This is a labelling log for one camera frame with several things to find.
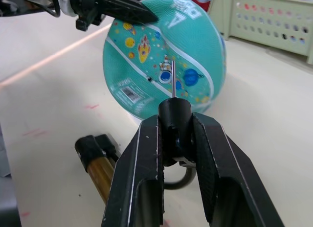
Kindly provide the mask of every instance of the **table surface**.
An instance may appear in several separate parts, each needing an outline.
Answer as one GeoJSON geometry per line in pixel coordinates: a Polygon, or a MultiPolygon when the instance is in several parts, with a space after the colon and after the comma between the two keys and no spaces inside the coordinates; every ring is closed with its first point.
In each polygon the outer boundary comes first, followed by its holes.
{"type": "MultiPolygon", "coordinates": [[[[75,141],[109,134],[123,151],[138,127],[104,81],[106,25],[0,82],[0,122],[23,227],[100,226],[105,206],[75,141]]],[[[230,39],[226,47],[225,85],[206,114],[251,158],[285,226],[311,226],[313,70],[263,46],[230,39]]],[[[183,172],[166,168],[165,177],[183,172]]],[[[207,226],[197,180],[165,191],[165,211],[171,227],[207,226]]]]}

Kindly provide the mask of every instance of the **metal rod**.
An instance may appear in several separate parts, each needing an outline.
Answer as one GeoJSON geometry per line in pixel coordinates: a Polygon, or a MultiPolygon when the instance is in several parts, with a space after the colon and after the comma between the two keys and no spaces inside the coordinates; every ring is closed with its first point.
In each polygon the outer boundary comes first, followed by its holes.
{"type": "Polygon", "coordinates": [[[172,98],[176,97],[176,67],[175,61],[172,61],[172,98]]]}

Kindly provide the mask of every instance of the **red object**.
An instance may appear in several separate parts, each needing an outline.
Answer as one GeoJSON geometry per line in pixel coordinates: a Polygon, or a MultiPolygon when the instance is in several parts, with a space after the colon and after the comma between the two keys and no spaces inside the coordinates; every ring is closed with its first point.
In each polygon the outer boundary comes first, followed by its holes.
{"type": "Polygon", "coordinates": [[[195,2],[197,5],[199,5],[201,8],[203,8],[205,11],[209,9],[211,1],[206,1],[206,2],[200,2],[198,0],[192,0],[195,2]]]}

